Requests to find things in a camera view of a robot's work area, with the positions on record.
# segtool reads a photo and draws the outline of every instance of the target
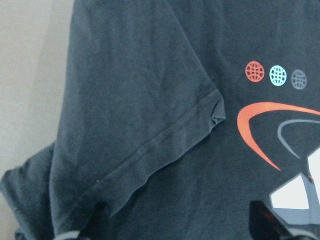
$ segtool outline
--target gray curved line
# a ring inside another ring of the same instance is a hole
[[[315,120],[308,120],[308,119],[292,119],[292,120],[287,120],[282,122],[279,127],[278,127],[278,139],[280,140],[280,142],[282,143],[282,145],[291,153],[293,154],[295,157],[297,157],[298,159],[301,159],[301,157],[299,157],[293,150],[292,148],[289,146],[289,144],[286,142],[286,140],[284,139],[284,137],[282,136],[282,129],[284,128],[284,126],[288,125],[288,124],[295,124],[295,123],[312,123],[312,124],[320,124],[320,121],[315,121]]]

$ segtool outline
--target orange curved line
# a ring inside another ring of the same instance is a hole
[[[244,142],[253,151],[255,151],[260,157],[262,157],[268,164],[273,166],[275,169],[281,171],[281,169],[278,166],[276,166],[258,146],[258,144],[256,143],[256,141],[252,136],[250,125],[249,125],[249,121],[251,118],[259,114],[263,114],[271,111],[296,111],[301,113],[315,114],[319,116],[320,116],[320,111],[316,111],[310,108],[305,108],[300,106],[266,101],[266,102],[256,102],[248,106],[245,106],[238,113],[237,126]]]

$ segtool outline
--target beige wall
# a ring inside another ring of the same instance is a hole
[[[73,0],[0,0],[0,175],[56,138]],[[0,194],[0,239],[18,227]]]

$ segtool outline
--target white graphic shape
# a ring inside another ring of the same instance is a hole
[[[282,86],[287,80],[286,70],[279,65],[275,65],[269,72],[270,81],[275,86]]]
[[[308,165],[320,204],[320,148],[308,157]]]
[[[309,209],[307,192],[301,175],[298,175],[271,194],[275,209]]]

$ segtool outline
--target dark gray t-shirt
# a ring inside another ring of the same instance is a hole
[[[320,237],[320,2],[76,0],[56,141],[5,173],[17,238]]]

